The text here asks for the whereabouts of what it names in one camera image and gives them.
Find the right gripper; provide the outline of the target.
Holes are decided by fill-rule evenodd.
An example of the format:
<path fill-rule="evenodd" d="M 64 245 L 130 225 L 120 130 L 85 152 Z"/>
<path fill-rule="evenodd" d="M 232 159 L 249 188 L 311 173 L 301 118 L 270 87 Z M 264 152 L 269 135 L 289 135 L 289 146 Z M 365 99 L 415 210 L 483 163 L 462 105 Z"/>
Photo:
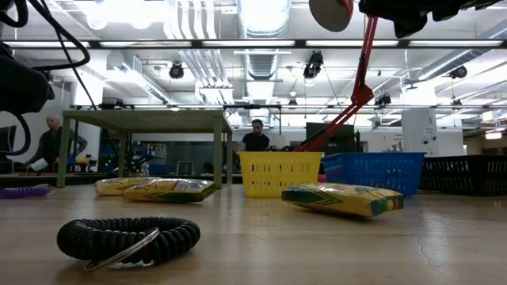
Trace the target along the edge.
<path fill-rule="evenodd" d="M 360 0 L 359 10 L 393 22 L 399 39 L 413 35 L 427 24 L 435 0 Z"/>

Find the yellow crayon box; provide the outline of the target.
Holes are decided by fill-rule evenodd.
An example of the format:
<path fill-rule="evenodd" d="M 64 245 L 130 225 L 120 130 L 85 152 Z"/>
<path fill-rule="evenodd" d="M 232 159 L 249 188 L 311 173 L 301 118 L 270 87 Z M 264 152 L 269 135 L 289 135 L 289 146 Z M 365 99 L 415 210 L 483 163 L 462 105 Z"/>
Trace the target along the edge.
<path fill-rule="evenodd" d="M 312 211 L 373 218 L 404 208 L 403 194 L 371 186 L 314 183 L 286 188 L 281 199 Z"/>
<path fill-rule="evenodd" d="M 136 185 L 154 180 L 154 177 L 117 177 L 99 180 L 94 184 L 98 196 L 122 196 L 124 191 Z"/>
<path fill-rule="evenodd" d="M 216 191 L 210 180 L 157 178 L 130 187 L 124 199 L 159 203 L 199 203 Z"/>

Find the black coil wristband with ring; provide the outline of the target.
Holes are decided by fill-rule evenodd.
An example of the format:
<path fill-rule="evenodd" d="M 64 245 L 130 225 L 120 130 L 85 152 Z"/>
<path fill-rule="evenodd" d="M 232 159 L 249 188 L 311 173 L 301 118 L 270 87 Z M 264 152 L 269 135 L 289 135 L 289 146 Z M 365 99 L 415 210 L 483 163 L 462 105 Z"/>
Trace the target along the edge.
<path fill-rule="evenodd" d="M 121 260 L 123 264 L 161 264 L 186 254 L 200 240 L 199 226 L 188 219 L 166 216 L 75 219 L 56 236 L 60 251 L 69 257 L 102 262 L 156 237 Z"/>

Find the purple coil wristband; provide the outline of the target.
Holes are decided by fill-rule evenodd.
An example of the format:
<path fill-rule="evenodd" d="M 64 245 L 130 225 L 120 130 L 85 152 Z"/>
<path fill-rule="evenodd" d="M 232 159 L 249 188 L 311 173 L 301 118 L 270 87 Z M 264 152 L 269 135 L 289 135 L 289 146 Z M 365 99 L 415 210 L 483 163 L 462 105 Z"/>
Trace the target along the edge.
<path fill-rule="evenodd" d="M 54 191 L 54 188 L 48 184 L 40 184 L 35 186 L 24 186 L 16 188 L 0 189 L 1 199 L 21 199 L 37 196 L 46 196 Z"/>

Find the red desk lamp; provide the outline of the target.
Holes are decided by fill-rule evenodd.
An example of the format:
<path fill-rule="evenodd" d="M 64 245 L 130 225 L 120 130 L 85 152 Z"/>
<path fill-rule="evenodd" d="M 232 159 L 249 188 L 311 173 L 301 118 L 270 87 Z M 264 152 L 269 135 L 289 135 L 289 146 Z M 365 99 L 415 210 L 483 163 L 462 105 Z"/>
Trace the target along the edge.
<path fill-rule="evenodd" d="M 320 26 L 331 32 L 341 32 L 348 27 L 352 19 L 353 0 L 309 0 L 309 8 L 312 17 Z M 301 142 L 295 148 L 295 152 L 315 152 L 331 136 L 334 136 L 351 116 L 356 115 L 373 98 L 372 89 L 365 83 L 365 76 L 368 70 L 378 18 L 367 14 L 365 17 L 368 19 L 368 22 L 364 26 L 364 40 L 356 71 L 353 93 L 350 97 L 351 104 L 321 131 Z"/>

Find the white cabinet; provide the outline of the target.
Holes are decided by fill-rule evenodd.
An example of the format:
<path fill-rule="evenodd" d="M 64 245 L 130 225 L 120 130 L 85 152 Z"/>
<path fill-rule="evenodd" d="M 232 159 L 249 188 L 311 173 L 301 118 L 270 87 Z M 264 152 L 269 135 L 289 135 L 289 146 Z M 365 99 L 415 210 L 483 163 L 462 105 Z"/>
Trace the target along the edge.
<path fill-rule="evenodd" d="M 407 109 L 402 112 L 402 142 L 405 152 L 420 152 L 436 157 L 436 113 L 433 109 Z"/>

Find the black background monitor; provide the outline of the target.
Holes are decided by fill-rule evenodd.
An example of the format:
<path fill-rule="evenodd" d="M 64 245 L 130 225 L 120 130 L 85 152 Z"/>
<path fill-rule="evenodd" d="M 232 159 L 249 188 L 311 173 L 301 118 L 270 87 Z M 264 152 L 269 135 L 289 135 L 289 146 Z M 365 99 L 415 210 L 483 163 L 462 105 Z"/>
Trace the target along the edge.
<path fill-rule="evenodd" d="M 318 133 L 326 126 L 326 123 L 306 123 L 306 137 Z M 325 143 L 316 149 L 318 152 L 324 152 L 325 155 L 336 153 L 356 152 L 355 132 L 352 125 L 345 124 Z"/>

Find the blue plastic basket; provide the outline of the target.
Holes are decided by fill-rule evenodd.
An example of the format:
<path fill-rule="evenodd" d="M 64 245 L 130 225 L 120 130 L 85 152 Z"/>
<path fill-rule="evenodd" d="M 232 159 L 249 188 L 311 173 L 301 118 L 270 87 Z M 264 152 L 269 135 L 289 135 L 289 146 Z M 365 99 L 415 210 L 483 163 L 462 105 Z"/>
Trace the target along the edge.
<path fill-rule="evenodd" d="M 327 182 L 394 190 L 414 196 L 419 189 L 423 153 L 339 153 L 325 156 Z"/>

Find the overhead LED light bar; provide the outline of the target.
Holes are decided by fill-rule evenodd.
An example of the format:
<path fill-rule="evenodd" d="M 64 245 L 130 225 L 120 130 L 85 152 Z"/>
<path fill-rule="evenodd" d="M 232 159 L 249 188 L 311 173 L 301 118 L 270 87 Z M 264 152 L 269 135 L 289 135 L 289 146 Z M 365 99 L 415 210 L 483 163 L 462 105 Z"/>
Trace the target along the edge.
<path fill-rule="evenodd" d="M 363 40 L 89 40 L 88 49 L 360 49 Z M 507 49 L 507 40 L 373 40 L 374 49 Z"/>

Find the black plastic basket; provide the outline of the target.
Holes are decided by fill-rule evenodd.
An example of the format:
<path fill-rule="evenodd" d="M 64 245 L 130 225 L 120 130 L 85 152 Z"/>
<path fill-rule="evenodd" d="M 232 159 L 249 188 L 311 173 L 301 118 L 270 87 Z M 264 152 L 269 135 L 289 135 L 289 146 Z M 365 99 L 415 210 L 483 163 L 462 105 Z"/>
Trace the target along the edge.
<path fill-rule="evenodd" d="M 507 196 L 507 156 L 424 158 L 419 188 L 464 196 Z"/>

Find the yellow plastic basket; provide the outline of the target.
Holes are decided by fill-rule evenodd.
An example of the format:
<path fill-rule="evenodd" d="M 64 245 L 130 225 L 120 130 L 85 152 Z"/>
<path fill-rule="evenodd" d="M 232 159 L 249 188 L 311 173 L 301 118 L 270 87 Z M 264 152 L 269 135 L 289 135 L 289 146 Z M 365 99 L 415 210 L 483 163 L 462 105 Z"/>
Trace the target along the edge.
<path fill-rule="evenodd" d="M 246 197 L 280 198 L 286 188 L 318 181 L 322 152 L 241 152 Z"/>

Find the person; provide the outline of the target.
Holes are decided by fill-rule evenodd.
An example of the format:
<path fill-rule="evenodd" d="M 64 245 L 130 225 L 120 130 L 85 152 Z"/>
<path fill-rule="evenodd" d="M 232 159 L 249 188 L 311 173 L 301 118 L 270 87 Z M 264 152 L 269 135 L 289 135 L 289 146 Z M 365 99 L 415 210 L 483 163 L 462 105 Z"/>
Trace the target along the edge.
<path fill-rule="evenodd" d="M 269 147 L 269 137 L 263 133 L 263 122 L 255 119 L 251 124 L 253 131 L 242 137 L 238 152 L 264 151 Z"/>
<path fill-rule="evenodd" d="M 39 146 L 36 153 L 24 164 L 28 169 L 41 159 L 47 163 L 40 170 L 53 170 L 56 158 L 59 157 L 59 148 L 62 142 L 61 135 L 63 128 L 57 115 L 49 115 L 46 117 L 48 130 L 44 132 L 39 139 Z"/>

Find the green perforated metal shelf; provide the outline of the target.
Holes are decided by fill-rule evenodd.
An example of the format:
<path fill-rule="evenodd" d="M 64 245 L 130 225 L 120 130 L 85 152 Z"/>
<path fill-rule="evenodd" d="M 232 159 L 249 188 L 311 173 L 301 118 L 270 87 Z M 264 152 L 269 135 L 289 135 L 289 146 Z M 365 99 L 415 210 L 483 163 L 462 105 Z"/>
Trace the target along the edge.
<path fill-rule="evenodd" d="M 135 110 L 67 110 L 63 112 L 61 146 L 56 186 L 64 188 L 67 177 L 68 142 L 71 121 L 115 131 L 120 136 L 118 177 L 124 175 L 127 138 L 132 134 L 185 134 L 213 135 L 213 181 L 217 189 L 233 182 L 233 131 L 222 108 L 179 110 L 145 108 Z"/>

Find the silver ventilation duct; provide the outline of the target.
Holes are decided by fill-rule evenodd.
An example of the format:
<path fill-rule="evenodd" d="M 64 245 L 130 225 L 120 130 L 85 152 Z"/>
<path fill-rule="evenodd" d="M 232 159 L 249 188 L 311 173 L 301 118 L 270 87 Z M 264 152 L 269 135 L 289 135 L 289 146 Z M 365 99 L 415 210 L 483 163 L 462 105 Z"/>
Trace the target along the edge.
<path fill-rule="evenodd" d="M 236 0 L 241 38 L 266 40 L 285 38 L 290 15 L 290 0 Z M 248 50 L 246 92 L 250 102 L 267 105 L 274 93 L 280 50 Z"/>

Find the black aluminium table frame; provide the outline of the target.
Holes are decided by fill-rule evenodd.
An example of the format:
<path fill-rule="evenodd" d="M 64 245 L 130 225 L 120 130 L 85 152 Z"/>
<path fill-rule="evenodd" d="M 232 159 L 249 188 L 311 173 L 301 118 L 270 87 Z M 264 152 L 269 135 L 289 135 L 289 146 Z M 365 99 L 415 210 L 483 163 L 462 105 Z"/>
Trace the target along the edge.
<path fill-rule="evenodd" d="M 16 188 L 25 186 L 35 186 L 38 184 L 49 184 L 54 187 L 57 185 L 56 173 L 49 173 L 51 175 L 42 175 L 40 173 L 15 173 L 15 174 L 0 174 L 0 188 Z M 212 174 L 205 174 L 203 176 L 192 176 L 192 177 L 173 177 L 169 175 L 162 175 L 162 178 L 191 178 L 213 181 L 214 176 Z M 70 185 L 83 185 L 83 184 L 94 184 L 96 181 L 117 178 L 116 175 L 112 174 L 77 174 L 69 173 L 65 178 L 65 186 Z M 225 174 L 222 175 L 222 183 L 227 183 L 227 177 Z M 242 184 L 242 175 L 233 173 L 232 184 Z"/>

